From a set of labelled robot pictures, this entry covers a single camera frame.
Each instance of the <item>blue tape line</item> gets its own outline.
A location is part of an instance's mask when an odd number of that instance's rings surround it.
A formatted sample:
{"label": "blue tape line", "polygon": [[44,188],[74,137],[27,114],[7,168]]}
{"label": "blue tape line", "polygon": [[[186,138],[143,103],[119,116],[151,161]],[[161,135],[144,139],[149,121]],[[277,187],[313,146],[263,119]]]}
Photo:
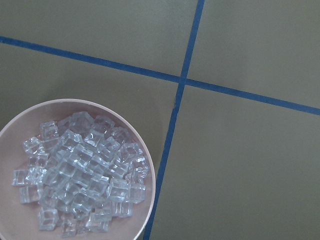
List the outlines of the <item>blue tape line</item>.
{"label": "blue tape line", "polygon": [[195,42],[196,42],[197,33],[199,29],[202,10],[204,9],[204,4],[205,4],[205,0],[199,0],[196,6],[192,28],[190,32],[190,37],[189,37],[189,42],[186,48],[183,66],[182,66],[181,75],[180,75],[184,79],[186,79],[188,76],[191,57],[195,47]]}
{"label": "blue tape line", "polygon": [[95,65],[105,66],[108,68],[123,70],[126,72],[140,74],[140,75],[144,75],[144,76],[148,76],[156,79],[162,79],[169,82],[178,83],[180,80],[178,76],[174,76],[171,74],[167,74],[159,71],[153,71],[153,70],[131,66],[127,64],[122,64],[119,62],[105,60],[102,58],[88,56],[88,55],[83,55],[83,54],[75,53],[71,51],[65,51],[65,50],[61,50],[61,49],[57,49],[49,46],[43,46],[43,45],[39,45],[39,44],[27,42],[27,41],[21,41],[21,40],[9,38],[9,37],[0,36],[0,43],[13,45],[13,46],[17,46],[25,49],[35,50],[38,52],[52,54],[52,55],[56,55],[56,56],[60,56],[68,59],[74,59],[74,60],[91,63]]}
{"label": "blue tape line", "polygon": [[192,79],[187,79],[185,84],[188,86],[206,89],[206,90],[210,90],[210,91],[214,91],[214,92],[218,92],[218,93],[222,93],[222,94],[232,95],[232,96],[236,96],[239,98],[244,98],[244,99],[249,99],[249,100],[253,100],[253,101],[257,101],[257,102],[261,102],[261,103],[271,104],[271,105],[275,105],[275,106],[279,106],[279,107],[283,107],[283,108],[287,108],[287,109],[293,109],[293,110],[297,110],[297,111],[301,111],[301,112],[305,112],[305,113],[309,113],[309,114],[320,115],[320,109],[316,108],[316,107],[306,106],[306,105],[302,105],[302,104],[298,104],[298,103],[294,103],[294,102],[290,102],[290,101],[284,101],[284,100],[280,100],[280,99],[273,98],[273,97],[250,93],[247,91],[236,90],[233,88],[214,85],[214,84],[210,84],[210,83],[206,83],[206,82],[202,82],[202,81],[196,81],[196,80],[192,80]]}
{"label": "blue tape line", "polygon": [[182,97],[184,94],[186,79],[188,76],[188,71],[189,71],[189,67],[190,67],[190,63],[191,63],[191,57],[192,57],[192,53],[193,53],[196,38],[197,38],[198,28],[199,28],[204,4],[205,4],[205,0],[199,0],[197,3],[196,9],[195,9],[192,28],[190,31],[189,41],[188,41],[188,45],[186,48],[183,66],[182,66],[182,70],[181,70],[180,83],[179,83],[177,91],[176,91],[175,104],[174,104],[174,108],[171,113],[169,128],[168,128],[168,132],[166,134],[164,148],[163,148],[162,157],[161,157],[161,162],[160,162],[160,166],[159,166],[159,170],[158,170],[158,174],[157,174],[157,178],[156,178],[154,204],[153,204],[153,208],[152,208],[152,212],[151,212],[149,221],[147,222],[147,224],[145,226],[143,240],[150,239],[151,230],[152,230],[152,227],[154,224],[156,210],[157,210],[159,196],[160,196],[160,191],[161,191],[162,183],[163,183],[164,176],[165,176],[165,171],[166,171],[166,166],[167,166],[167,162],[168,162],[171,143],[172,143],[175,128],[176,128],[177,117],[178,117]]}
{"label": "blue tape line", "polygon": [[166,138],[165,138],[165,142],[164,142],[164,149],[163,149],[163,152],[162,152],[161,162],[160,162],[160,166],[159,166],[159,170],[158,170],[158,174],[157,174],[157,178],[156,178],[156,182],[155,182],[154,204],[153,204],[153,208],[152,208],[152,211],[151,211],[150,218],[149,218],[149,220],[148,220],[148,222],[147,222],[147,224],[145,226],[145,229],[144,229],[143,240],[149,240],[150,239],[151,230],[152,230],[152,226],[153,226],[154,220],[155,220],[155,215],[156,215],[157,205],[158,205],[158,201],[159,201],[160,191],[161,191],[162,183],[163,183],[163,180],[164,180],[167,161],[168,161],[168,157],[169,157],[169,152],[170,152],[170,148],[171,148],[172,139],[173,139],[174,132],[175,132],[177,116],[178,116],[178,113],[179,113],[180,104],[181,104],[182,96],[183,96],[183,93],[184,93],[184,89],[185,89],[185,81],[179,83],[177,91],[176,91],[175,105],[174,105],[174,108],[173,108],[172,113],[171,113],[171,118],[170,118],[170,122],[169,122],[169,128],[168,128],[168,132],[166,134]]}
{"label": "blue tape line", "polygon": [[[170,74],[166,74],[166,73],[162,73],[162,72],[158,72],[158,71],[153,71],[153,70],[149,70],[149,69],[145,69],[145,68],[141,68],[141,67],[126,65],[126,64],[122,64],[122,63],[118,63],[118,62],[114,62],[114,61],[109,61],[109,60],[105,60],[105,59],[101,59],[101,58],[97,58],[97,57],[87,56],[87,55],[83,55],[83,54],[79,54],[79,53],[74,53],[74,52],[70,52],[70,51],[60,50],[60,49],[53,48],[53,47],[42,46],[39,44],[21,41],[21,40],[9,38],[9,37],[4,37],[4,36],[0,36],[0,43],[13,45],[16,47],[21,47],[21,48],[26,48],[26,49],[30,49],[30,50],[35,50],[35,51],[48,53],[48,54],[52,54],[52,55],[57,55],[60,57],[74,59],[74,60],[87,62],[87,63],[91,63],[91,64],[95,64],[95,65],[101,65],[101,66],[114,68],[114,69],[118,69],[118,70],[122,70],[122,71],[127,71],[130,73],[140,74],[140,75],[144,75],[144,76],[148,76],[148,77],[152,77],[152,78],[156,78],[156,79],[162,79],[162,80],[166,80],[166,81],[174,82],[174,83],[179,83],[179,81],[181,79],[178,76],[174,76],[174,75],[170,75]],[[280,100],[280,99],[276,99],[276,98],[272,98],[272,97],[268,97],[268,96],[258,95],[258,94],[254,94],[254,93],[250,93],[250,92],[246,92],[246,91],[240,91],[240,90],[236,90],[233,88],[214,85],[214,84],[201,82],[201,81],[197,81],[197,80],[192,80],[192,79],[187,79],[185,84],[192,86],[192,87],[206,89],[209,91],[219,92],[219,93],[223,93],[223,94],[227,94],[227,95],[232,95],[232,96],[245,98],[245,99],[249,99],[249,100],[253,100],[253,101],[257,101],[257,102],[262,102],[262,103],[266,103],[266,104],[271,104],[271,105],[275,105],[275,106],[279,106],[279,107],[284,107],[284,108],[288,108],[288,109],[293,109],[293,110],[297,110],[297,111],[301,111],[301,112],[305,112],[305,113],[309,113],[309,114],[320,115],[320,109],[316,108],[316,107],[306,106],[306,105],[302,105],[302,104],[298,104],[298,103],[294,103],[294,102],[289,102],[289,101]]]}

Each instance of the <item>pink bowl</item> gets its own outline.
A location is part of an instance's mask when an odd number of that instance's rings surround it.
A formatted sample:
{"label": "pink bowl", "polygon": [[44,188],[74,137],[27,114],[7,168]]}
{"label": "pink bowl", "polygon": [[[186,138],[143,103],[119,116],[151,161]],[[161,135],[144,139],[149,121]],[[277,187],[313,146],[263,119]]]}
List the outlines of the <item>pink bowl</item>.
{"label": "pink bowl", "polygon": [[94,102],[79,99],[57,99],[28,108],[12,119],[0,132],[0,238],[2,240],[60,240],[62,228],[39,231],[37,214],[40,206],[20,204],[19,188],[11,186],[13,170],[26,168],[26,154],[22,142],[39,133],[39,124],[49,120],[61,120],[75,112],[87,111],[91,116],[104,115],[117,126],[128,129],[140,143],[150,166],[144,179],[145,200],[134,204],[133,216],[113,218],[106,233],[84,233],[73,240],[132,240],[144,229],[155,200],[155,169],[146,144],[137,131],[120,115]]}

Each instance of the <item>floor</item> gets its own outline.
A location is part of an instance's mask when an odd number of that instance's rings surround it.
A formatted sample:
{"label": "floor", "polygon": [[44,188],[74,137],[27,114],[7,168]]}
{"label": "floor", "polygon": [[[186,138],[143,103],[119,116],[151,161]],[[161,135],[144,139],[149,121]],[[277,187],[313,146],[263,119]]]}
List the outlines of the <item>floor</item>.
{"label": "floor", "polygon": [[126,118],[157,174],[142,240],[320,238],[320,1],[0,7],[0,128],[76,98]]}

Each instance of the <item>pile of ice cubes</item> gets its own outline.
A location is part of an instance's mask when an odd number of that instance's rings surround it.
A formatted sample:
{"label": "pile of ice cubes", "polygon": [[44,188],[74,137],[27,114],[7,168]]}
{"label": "pile of ice cubes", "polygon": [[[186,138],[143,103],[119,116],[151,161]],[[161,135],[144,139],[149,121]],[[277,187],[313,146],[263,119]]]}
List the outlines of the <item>pile of ice cubes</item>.
{"label": "pile of ice cubes", "polygon": [[28,169],[13,171],[20,203],[38,202],[38,228],[62,226],[62,237],[108,231],[113,217],[133,214],[145,199],[149,172],[139,144],[106,116],[76,112],[40,124],[23,142]]}

